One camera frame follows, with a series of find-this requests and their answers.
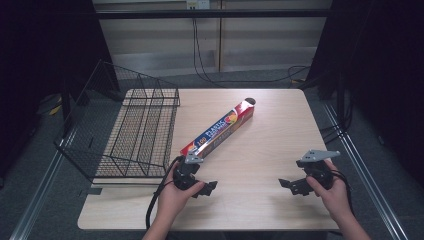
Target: wooden tabletop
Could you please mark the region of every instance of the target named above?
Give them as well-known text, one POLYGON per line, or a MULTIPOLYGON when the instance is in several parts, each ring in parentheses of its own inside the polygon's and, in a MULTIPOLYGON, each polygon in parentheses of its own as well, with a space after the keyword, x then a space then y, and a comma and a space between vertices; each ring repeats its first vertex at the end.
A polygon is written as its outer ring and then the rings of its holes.
MULTIPOLYGON (((211 196, 190 199, 174 230, 335 230, 315 194, 293 196, 278 178, 305 177, 295 161, 326 150, 302 91, 295 89, 180 89, 171 160, 247 97, 255 113, 201 164, 196 179, 218 181, 211 196)), ((154 186, 108 187, 88 195, 82 229, 145 229, 154 186)))

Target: person's left hand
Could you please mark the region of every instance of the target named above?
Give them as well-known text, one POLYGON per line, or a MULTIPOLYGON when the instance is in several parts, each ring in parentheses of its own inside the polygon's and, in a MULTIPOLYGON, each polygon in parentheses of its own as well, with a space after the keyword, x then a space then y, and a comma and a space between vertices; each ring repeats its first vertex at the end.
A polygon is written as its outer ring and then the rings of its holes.
POLYGON ((175 219, 175 217, 185 207, 188 199, 199 192, 205 185, 204 182, 198 182, 187 190, 178 189, 174 185, 172 178, 174 170, 178 164, 178 162, 174 164, 166 178, 166 186, 159 195, 159 205, 156 217, 161 216, 167 219, 175 219))

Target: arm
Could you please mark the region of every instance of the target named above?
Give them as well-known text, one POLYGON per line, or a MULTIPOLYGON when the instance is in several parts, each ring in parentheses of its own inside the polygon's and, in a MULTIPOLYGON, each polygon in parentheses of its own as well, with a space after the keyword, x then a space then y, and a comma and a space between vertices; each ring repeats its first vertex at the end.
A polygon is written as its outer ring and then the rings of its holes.
MULTIPOLYGON (((331 170, 337 170, 330 161, 325 160, 325 162, 331 170)), ((371 239, 350 210, 346 185, 341 179, 334 177, 333 187, 329 190, 322 187, 313 177, 306 177, 306 181, 314 189, 316 195, 321 196, 324 206, 330 212, 331 218, 337 223, 346 239, 371 239)))
POLYGON ((172 223, 181 210, 183 210, 188 199, 199 192, 205 184, 204 182, 198 182, 185 191, 178 189, 172 182, 172 173, 177 165, 175 164, 173 166, 165 181, 166 186, 159 195, 156 218, 144 235, 143 240, 165 239, 169 229, 171 229, 172 223))

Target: hand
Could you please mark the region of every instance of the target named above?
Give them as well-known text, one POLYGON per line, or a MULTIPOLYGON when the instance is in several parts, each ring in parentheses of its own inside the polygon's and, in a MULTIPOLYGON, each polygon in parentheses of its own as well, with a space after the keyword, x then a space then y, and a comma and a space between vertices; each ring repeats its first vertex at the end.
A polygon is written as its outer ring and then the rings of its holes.
MULTIPOLYGON (((329 160, 325 160, 325 163, 331 170, 337 171, 336 166, 329 160)), ((308 176, 306 177, 308 184, 314 189, 315 194, 322 198, 322 202, 327 210, 330 212, 330 216, 333 220, 337 221, 346 214, 352 214, 347 199, 346 184, 338 177, 333 177, 333 187, 326 190, 315 178, 308 176)))
POLYGON ((187 190, 183 191, 178 189, 174 185, 172 178, 172 174, 177 166, 178 162, 174 164, 165 180, 166 186, 159 195, 159 205, 156 216, 174 220, 185 207, 188 199, 199 192, 205 185, 204 182, 198 182, 187 190))

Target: wire rack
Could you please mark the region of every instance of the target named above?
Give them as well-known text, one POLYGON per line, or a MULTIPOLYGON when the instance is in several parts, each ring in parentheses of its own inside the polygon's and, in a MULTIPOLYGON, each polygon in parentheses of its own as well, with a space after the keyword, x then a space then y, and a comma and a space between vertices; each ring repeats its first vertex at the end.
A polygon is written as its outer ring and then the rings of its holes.
POLYGON ((160 178, 179 105, 175 85, 99 61, 54 144, 91 182, 160 178))

